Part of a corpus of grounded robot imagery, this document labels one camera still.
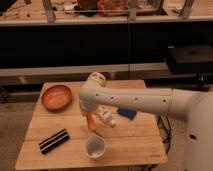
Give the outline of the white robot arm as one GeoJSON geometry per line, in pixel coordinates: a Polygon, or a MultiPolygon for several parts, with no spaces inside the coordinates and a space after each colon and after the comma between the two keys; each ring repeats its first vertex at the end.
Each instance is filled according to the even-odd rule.
{"type": "Polygon", "coordinates": [[[213,171],[213,91],[108,88],[105,76],[93,72],[83,83],[79,99],[84,112],[108,105],[185,121],[186,145],[181,171],[213,171]]]}

